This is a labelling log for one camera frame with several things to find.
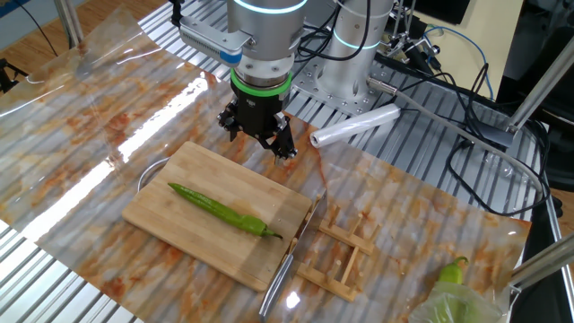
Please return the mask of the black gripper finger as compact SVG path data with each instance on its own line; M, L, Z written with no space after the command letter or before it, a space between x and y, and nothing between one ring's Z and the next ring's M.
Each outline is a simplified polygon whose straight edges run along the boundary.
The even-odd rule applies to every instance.
M241 125L236 120L238 104L235 100L230 101L224 111L218 116L219 126L225 131L230 133L230 140L233 141L237 137L237 133L241 130Z
M292 159L297 155L290 126L290 118L282 112L274 115L275 128L264 131L259 136L259 143L271 150L278 159Z

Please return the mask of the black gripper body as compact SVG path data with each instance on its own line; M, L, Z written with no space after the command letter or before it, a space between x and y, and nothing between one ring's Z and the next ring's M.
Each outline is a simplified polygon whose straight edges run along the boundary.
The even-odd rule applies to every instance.
M234 93L237 97L234 118L243 132L254 137L270 137L286 128L289 119L283 108L289 91L265 97L239 89Z

